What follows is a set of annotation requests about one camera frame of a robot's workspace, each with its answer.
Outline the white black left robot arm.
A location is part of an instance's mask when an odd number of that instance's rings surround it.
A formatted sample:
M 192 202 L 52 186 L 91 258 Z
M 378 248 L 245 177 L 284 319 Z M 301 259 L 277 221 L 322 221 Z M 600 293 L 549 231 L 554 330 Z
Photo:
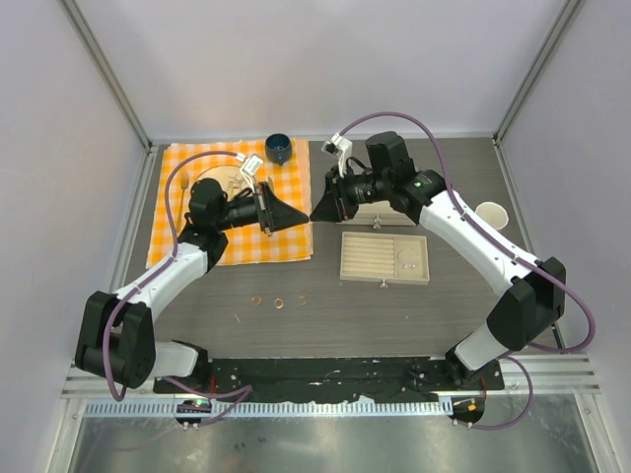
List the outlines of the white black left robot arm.
M 78 369 L 126 388 L 137 388 L 151 377 L 201 372 L 205 350 L 156 341 L 154 323 L 161 312 L 219 262 L 228 246 L 228 230 L 259 225 L 271 234 L 309 220 L 276 197 L 267 183 L 230 199 L 217 180 L 205 178 L 193 184 L 188 207 L 175 253 L 116 292 L 97 291 L 88 298 L 74 357 Z

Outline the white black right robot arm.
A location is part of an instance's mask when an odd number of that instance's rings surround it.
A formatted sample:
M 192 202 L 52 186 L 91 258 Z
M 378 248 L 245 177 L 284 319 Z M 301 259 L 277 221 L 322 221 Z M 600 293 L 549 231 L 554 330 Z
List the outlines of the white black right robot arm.
M 514 245 L 470 211 L 443 176 L 416 169 L 401 136 L 388 131 L 370 137 L 370 163 L 360 173 L 350 167 L 356 160 L 350 140 L 334 135 L 322 149 L 337 163 L 325 175 L 312 221 L 350 221 L 360 205 L 385 201 L 448 243 L 498 296 L 485 322 L 446 352 L 454 384 L 477 380 L 492 361 L 523 349 L 563 315 L 565 266 Z

